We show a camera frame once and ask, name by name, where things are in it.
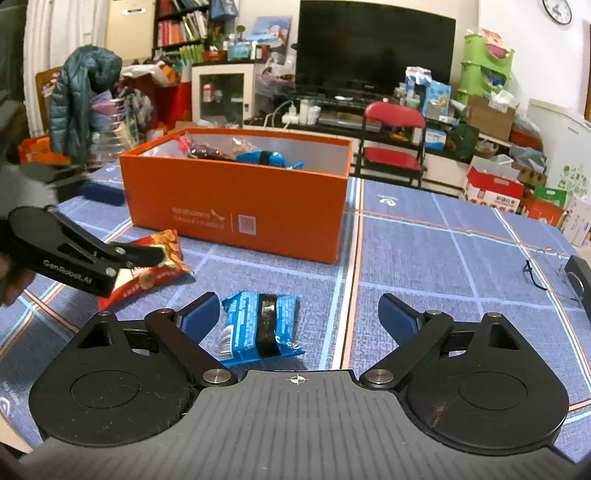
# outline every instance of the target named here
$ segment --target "red snack bag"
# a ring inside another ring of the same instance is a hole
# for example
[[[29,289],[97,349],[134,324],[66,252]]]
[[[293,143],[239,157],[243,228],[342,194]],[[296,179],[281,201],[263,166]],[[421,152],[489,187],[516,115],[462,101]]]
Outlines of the red snack bag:
[[[162,248],[166,256],[156,267],[122,268],[119,270],[115,288],[108,299],[98,298],[99,310],[105,310],[114,303],[125,300],[153,287],[168,283],[191,269],[183,263],[183,254],[176,230],[165,230],[131,242],[132,245]]]

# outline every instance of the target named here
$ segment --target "wall clock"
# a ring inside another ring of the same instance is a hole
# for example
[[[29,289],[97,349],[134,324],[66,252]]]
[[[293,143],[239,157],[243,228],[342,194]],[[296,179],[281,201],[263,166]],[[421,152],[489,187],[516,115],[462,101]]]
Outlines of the wall clock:
[[[568,25],[573,21],[573,11],[567,0],[542,0],[548,15],[558,25]]]

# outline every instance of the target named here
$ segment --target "orange cardboard box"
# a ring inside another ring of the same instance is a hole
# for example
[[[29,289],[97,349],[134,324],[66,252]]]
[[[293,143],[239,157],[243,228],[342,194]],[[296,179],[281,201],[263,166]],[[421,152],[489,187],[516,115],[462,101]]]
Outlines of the orange cardboard box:
[[[543,199],[535,199],[530,192],[525,195],[525,203],[521,212],[523,216],[539,220],[548,225],[558,226],[563,213],[564,209],[554,203]]]
[[[185,157],[175,137],[232,151],[232,138],[302,170]],[[134,225],[272,254],[334,263],[353,144],[291,132],[185,128],[120,156]]]

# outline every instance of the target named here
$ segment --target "red folding chair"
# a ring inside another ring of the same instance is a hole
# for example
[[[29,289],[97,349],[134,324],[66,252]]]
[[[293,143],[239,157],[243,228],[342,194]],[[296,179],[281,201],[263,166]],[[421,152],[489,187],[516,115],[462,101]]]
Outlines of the red folding chair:
[[[386,148],[365,147],[365,128],[367,119],[378,120],[391,127],[421,128],[423,134],[421,136],[421,143],[418,148],[417,156],[413,157],[410,153],[389,150]],[[385,102],[374,102],[368,105],[363,114],[363,124],[361,127],[361,138],[359,139],[359,153],[357,155],[355,173],[360,173],[361,162],[365,159],[367,166],[371,169],[385,171],[401,177],[408,177],[409,186],[412,186],[413,180],[417,180],[418,187],[421,188],[423,162],[425,160],[425,134],[425,119],[418,110]]]

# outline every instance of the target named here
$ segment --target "black device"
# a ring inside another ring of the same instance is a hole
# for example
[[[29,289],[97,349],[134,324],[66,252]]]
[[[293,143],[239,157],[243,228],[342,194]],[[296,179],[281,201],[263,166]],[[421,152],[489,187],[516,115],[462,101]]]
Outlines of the black device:
[[[456,21],[390,5],[306,0],[300,5],[298,87],[391,95],[408,66],[449,84]]]
[[[575,293],[591,320],[591,267],[589,264],[576,255],[571,255],[564,266],[564,271]]]
[[[111,295],[121,268],[153,267],[165,257],[157,247],[106,244],[52,206],[10,211],[0,220],[0,252],[18,268],[99,297]]]
[[[455,322],[382,300],[395,303],[379,314],[388,332],[400,321],[420,328],[359,379],[345,370],[240,378],[170,309],[127,322],[100,312],[33,385],[44,444],[9,465],[11,478],[587,478],[589,465],[553,447],[564,386],[503,315]]]

